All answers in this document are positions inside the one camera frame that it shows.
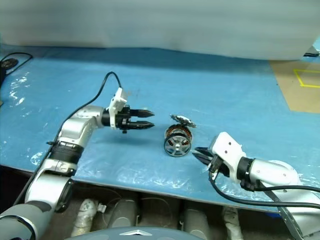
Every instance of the gray cylinder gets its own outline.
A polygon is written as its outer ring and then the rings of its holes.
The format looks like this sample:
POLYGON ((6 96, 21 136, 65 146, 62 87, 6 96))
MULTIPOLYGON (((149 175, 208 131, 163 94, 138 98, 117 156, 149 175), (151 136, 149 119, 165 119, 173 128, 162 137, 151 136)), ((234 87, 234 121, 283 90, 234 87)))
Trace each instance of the gray cylinder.
POLYGON ((31 232, 14 218, 8 216, 18 216, 24 219, 32 227, 36 240, 44 234, 49 221, 54 213, 51 206, 44 202, 36 202, 38 206, 31 202, 27 204, 18 204, 10 207, 0 215, 0 239, 6 240, 12 238, 30 239, 31 232))
POLYGON ((137 203, 132 199, 121 199, 114 207, 108 228, 133 227, 137 224, 137 216, 137 203))
POLYGON ((211 239, 207 216, 204 212, 199 210, 185 210, 182 230, 204 240, 211 239))

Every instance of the cardboard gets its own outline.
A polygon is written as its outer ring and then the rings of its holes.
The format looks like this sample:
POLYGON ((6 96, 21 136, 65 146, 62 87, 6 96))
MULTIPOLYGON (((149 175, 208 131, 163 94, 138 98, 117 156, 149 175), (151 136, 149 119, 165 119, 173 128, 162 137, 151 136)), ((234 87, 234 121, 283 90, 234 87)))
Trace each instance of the cardboard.
POLYGON ((320 64, 270 61, 291 111, 320 114, 320 64))

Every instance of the white cylinder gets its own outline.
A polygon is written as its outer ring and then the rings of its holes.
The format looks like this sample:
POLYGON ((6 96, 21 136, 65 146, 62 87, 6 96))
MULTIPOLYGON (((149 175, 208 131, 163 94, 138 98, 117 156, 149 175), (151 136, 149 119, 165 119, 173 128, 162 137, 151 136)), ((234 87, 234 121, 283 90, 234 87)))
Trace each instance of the white cylinder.
POLYGON ((85 199, 76 216, 71 237, 89 233, 92 221, 97 213, 98 201, 93 199, 85 199))
POLYGON ((223 221, 227 231, 228 240, 243 240, 239 223, 238 210, 233 207, 225 206, 222 211, 223 221))
POLYGON ((250 180, 262 181, 266 187, 300 183, 297 171, 289 164, 278 160, 255 159, 250 168, 250 180))

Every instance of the floor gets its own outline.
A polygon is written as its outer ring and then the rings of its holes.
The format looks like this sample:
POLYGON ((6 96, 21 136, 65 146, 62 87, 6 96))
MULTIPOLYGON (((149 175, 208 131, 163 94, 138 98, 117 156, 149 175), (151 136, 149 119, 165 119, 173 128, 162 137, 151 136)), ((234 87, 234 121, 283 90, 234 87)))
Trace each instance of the floor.
MULTIPOLYGON (((3 212, 12 204, 15 196, 23 187, 28 179, 28 174, 12 170, 9 168, 0 168, 1 188, 0 188, 0 211, 3 212)), ((140 201, 139 226, 158 226, 177 229, 180 227, 180 213, 186 202, 181 199, 150 195, 139 192, 132 192, 121 189, 111 189, 89 184, 77 183, 74 185, 73 198, 69 208, 64 213, 56 213, 52 218, 51 224, 42 240, 63 240, 70 236, 73 228, 73 222, 76 218, 79 207, 85 198, 94 198, 101 203, 108 205, 105 215, 97 213, 92 225, 92 230, 100 230, 106 227, 110 212, 117 202, 120 194, 122 197, 135 196, 140 201)), ((227 239, 227 231, 222 219, 222 207, 218 205, 209 205, 203 203, 191 203, 197 208, 206 212, 210 225, 211 235, 214 240, 227 239)), ((245 240, 291 240, 286 226, 279 218, 271 218, 263 212, 239 210, 239 221, 245 240)))

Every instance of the white cable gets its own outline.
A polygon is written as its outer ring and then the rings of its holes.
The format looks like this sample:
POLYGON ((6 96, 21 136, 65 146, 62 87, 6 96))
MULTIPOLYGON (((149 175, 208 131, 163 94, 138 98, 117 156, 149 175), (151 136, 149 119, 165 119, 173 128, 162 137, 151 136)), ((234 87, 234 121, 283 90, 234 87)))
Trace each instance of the white cable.
POLYGON ((163 198, 160 198, 160 197, 144 197, 144 198, 141 198, 141 200, 142 201, 143 200, 161 200, 161 201, 163 201, 168 206, 168 210, 169 210, 169 214, 170 214, 170 223, 164 225, 163 227, 167 228, 173 222, 173 218, 174 218, 173 213, 171 211, 171 207, 170 207, 169 203, 166 200, 164 200, 163 198))
MULTIPOLYGON (((120 199, 121 199, 121 197, 117 197, 117 198, 111 199, 111 200, 105 205, 105 206, 106 206, 106 209, 108 210, 108 206, 109 206, 113 201, 120 200, 120 199)), ((106 223, 106 220, 105 220, 105 213, 103 213, 101 216, 102 216, 102 220, 103 220, 104 224, 105 224, 106 226, 108 226, 108 224, 106 223)))
POLYGON ((76 186, 75 188, 80 188, 80 189, 99 189, 99 190, 109 191, 109 192, 112 192, 112 193, 118 195, 119 198, 122 198, 120 193, 118 193, 117 191, 112 190, 110 188, 104 188, 104 187, 98 187, 98 186, 76 186))

